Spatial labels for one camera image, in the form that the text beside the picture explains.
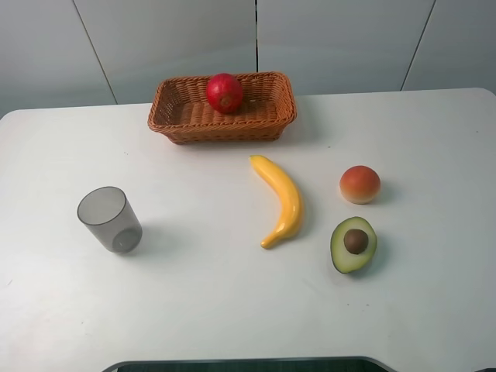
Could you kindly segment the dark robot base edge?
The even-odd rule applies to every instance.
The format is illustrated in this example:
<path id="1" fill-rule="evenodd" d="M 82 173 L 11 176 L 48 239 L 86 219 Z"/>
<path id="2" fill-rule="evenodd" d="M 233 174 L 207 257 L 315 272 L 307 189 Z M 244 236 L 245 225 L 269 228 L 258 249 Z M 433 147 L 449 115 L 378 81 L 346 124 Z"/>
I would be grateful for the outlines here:
<path id="1" fill-rule="evenodd" d="M 261 371 L 392 371 L 381 362 L 365 357 L 314 357 L 247 360 L 175 360 L 121 362 L 105 371 L 171 372 L 261 372 Z"/>

